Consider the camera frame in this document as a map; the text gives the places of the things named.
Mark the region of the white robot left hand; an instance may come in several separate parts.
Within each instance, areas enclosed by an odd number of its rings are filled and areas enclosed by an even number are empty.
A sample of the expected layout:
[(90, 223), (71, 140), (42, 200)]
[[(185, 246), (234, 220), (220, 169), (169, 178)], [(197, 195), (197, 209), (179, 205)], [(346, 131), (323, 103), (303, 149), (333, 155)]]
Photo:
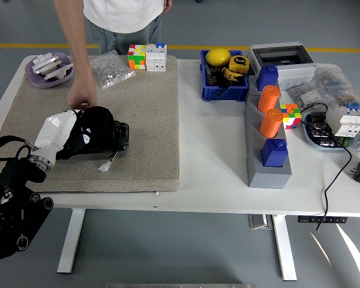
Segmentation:
[(46, 118), (37, 138), (34, 154), (53, 154), (63, 149), (76, 123), (74, 110), (64, 111)]

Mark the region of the person's right hand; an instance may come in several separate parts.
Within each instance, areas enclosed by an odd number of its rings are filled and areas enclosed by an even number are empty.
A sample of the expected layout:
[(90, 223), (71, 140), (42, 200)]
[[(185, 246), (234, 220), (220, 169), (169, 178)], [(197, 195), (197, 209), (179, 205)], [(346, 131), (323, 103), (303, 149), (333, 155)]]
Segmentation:
[(93, 78), (74, 79), (67, 97), (71, 109), (88, 109), (97, 105), (97, 87)]

